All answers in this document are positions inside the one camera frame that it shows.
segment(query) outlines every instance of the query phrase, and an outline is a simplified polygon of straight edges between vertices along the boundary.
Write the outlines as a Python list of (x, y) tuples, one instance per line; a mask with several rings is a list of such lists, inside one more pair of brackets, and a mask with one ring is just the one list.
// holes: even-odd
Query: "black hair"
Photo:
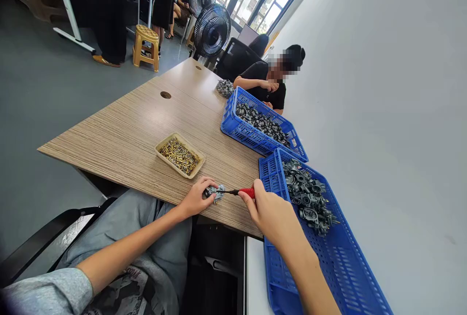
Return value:
[(269, 37), (268, 35), (266, 34), (262, 34), (262, 35), (259, 35), (257, 36), (254, 41), (252, 41), (250, 43), (250, 45), (248, 46), (251, 50), (253, 50), (256, 55), (258, 55), (259, 57), (263, 56), (264, 55), (264, 49), (266, 48), (266, 46), (268, 45), (269, 43)]
[(285, 72), (298, 71), (305, 59), (305, 49), (298, 44), (289, 46), (281, 56), (282, 70)]

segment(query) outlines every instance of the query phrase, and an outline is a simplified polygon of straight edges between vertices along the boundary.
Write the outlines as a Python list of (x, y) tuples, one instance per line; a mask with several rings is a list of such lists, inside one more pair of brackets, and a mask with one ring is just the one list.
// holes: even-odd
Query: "wooden table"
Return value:
[[(218, 76), (187, 59), (67, 130), (38, 150), (117, 184), (178, 204), (195, 181), (211, 176), (232, 190), (259, 177), (260, 155), (220, 131), (225, 99)], [(170, 99), (161, 96), (168, 92)], [(154, 146), (180, 133), (206, 155), (198, 175), (185, 179), (155, 155)], [(245, 204), (227, 194), (202, 215), (262, 238)]]

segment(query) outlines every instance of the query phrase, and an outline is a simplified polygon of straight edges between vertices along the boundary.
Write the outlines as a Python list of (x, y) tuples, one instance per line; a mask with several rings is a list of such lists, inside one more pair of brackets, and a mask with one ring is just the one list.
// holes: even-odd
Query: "metal part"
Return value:
[(282, 168), (290, 201), (299, 206), (299, 217), (319, 236), (325, 236), (330, 226), (339, 223), (336, 216), (326, 208), (328, 200), (323, 197), (326, 185), (313, 179), (313, 172), (302, 170), (300, 162), (295, 159), (282, 162)]
[(176, 138), (168, 141), (159, 152), (187, 175), (190, 175), (199, 161), (199, 159)]
[(237, 101), (235, 114), (265, 135), (273, 138), (285, 147), (290, 148), (290, 141), (288, 141), (287, 135), (282, 131), (282, 127), (274, 123), (270, 118), (259, 112), (253, 106), (248, 106), (247, 104)]
[(230, 98), (235, 91), (232, 82), (228, 79), (219, 79), (216, 89), (226, 99)]
[(219, 188), (216, 189), (214, 186), (208, 186), (204, 191), (203, 191), (203, 197), (206, 199), (209, 196), (211, 196), (213, 193), (216, 193), (216, 197), (214, 198), (214, 204), (217, 204), (218, 201), (224, 197), (223, 192), (217, 192), (219, 191), (225, 191), (225, 186), (224, 184), (219, 184)]

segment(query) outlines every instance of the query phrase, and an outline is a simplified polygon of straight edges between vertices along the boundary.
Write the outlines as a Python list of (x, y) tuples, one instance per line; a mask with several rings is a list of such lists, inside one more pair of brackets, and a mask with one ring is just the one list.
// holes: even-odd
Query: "blue plastic basket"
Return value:
[[(259, 159), (259, 177), (266, 191), (274, 192), (289, 202), (282, 161), (291, 158), (282, 149), (277, 149), (267, 158)], [(305, 236), (320, 259), (321, 270), (342, 314), (392, 314), (327, 180), (303, 162), (301, 166), (313, 179), (326, 185), (323, 197), (329, 201), (327, 208), (341, 222), (332, 226), (325, 237), (320, 237), (299, 218)], [(293, 204), (293, 207), (298, 216), (298, 206)], [(285, 262), (266, 238), (264, 241), (268, 297), (274, 313), (303, 314), (295, 282)]]
[[(235, 114), (237, 103), (253, 106), (258, 112), (269, 117), (274, 123), (281, 126), (282, 131), (287, 135), (290, 141), (290, 148), (278, 143), (273, 138), (256, 129), (251, 124), (245, 122)], [(303, 149), (302, 143), (297, 136), (297, 132), (292, 123), (286, 120), (277, 112), (271, 110), (264, 103), (246, 92), (241, 87), (237, 87), (235, 92), (227, 100), (220, 125), (222, 132), (231, 138), (241, 142), (257, 153), (268, 156), (276, 148), (281, 148), (302, 162), (308, 162), (308, 156)]]

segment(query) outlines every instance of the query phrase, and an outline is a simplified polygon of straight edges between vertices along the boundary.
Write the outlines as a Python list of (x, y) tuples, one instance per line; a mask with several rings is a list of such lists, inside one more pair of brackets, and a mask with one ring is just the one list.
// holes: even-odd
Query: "foot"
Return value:
[(94, 59), (94, 61), (99, 62), (103, 65), (112, 66), (112, 67), (120, 67), (120, 65), (115, 65), (113, 63), (108, 62), (101, 55), (93, 55), (92, 58)]

